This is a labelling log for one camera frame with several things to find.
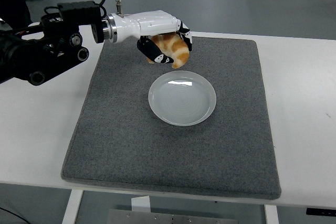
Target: croissant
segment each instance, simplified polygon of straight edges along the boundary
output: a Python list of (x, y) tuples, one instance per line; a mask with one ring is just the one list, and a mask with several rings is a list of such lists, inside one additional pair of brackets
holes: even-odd
[[(163, 54), (174, 60), (173, 68), (180, 68), (188, 61), (188, 45), (177, 33), (155, 35), (151, 40), (158, 46)], [(147, 58), (147, 60), (149, 63), (154, 63), (149, 58)]]

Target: gray mat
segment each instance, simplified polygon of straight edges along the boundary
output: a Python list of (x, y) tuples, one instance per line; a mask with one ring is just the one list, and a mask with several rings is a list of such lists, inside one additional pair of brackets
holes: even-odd
[(275, 199), (281, 194), (256, 43), (193, 38), (179, 70), (205, 77), (217, 105), (204, 122), (172, 126), (148, 103), (171, 65), (148, 64), (136, 39), (106, 41), (62, 178), (120, 189)]

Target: floor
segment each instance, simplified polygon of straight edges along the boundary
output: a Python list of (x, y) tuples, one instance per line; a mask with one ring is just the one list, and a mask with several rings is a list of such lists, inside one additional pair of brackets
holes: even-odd
[[(44, 14), (44, 7), (62, 2), (87, 0), (27, 0), (32, 20), (38, 22)], [(214, 33), (251, 34), (266, 36), (302, 37), (316, 39), (336, 39), (336, 0), (122, 0), (125, 13), (138, 13), (161, 9), (176, 16), (192, 31)], [(115, 12), (115, 0), (107, 0), (105, 7)], [(0, 207), (7, 208), (29, 219), (32, 223), (61, 223), (69, 190), (0, 184)], [(85, 212), (91, 223), (105, 223), (100, 212), (94, 216), (96, 203), (109, 202), (105, 208), (114, 206), (118, 200), (126, 202), (129, 196), (85, 193), (80, 208), (81, 220), (85, 222)], [(213, 202), (184, 202), (171, 200), (166, 207), (164, 200), (156, 199), (161, 211), (174, 210), (176, 214), (188, 211), (212, 212)], [(278, 207), (280, 224), (291, 223), (336, 223), (335, 217), (306, 216), (304, 208)], [(23, 223), (19, 219), (0, 211), (0, 223)]]

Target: white table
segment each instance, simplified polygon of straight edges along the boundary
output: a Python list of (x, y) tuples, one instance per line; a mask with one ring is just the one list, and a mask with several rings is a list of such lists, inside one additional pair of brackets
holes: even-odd
[(282, 187), (279, 199), (259, 200), (120, 191), (62, 180), (61, 167), (102, 48), (90, 27), (80, 31), (90, 51), (86, 62), (38, 87), (18, 79), (0, 85), (0, 183), (336, 207), (336, 41), (193, 33), (257, 43)]

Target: ceramic plate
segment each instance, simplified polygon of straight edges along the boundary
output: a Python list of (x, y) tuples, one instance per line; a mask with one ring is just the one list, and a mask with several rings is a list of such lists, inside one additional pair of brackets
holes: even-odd
[(178, 126), (203, 122), (214, 111), (216, 93), (210, 82), (189, 71), (173, 71), (157, 78), (149, 89), (152, 111)]

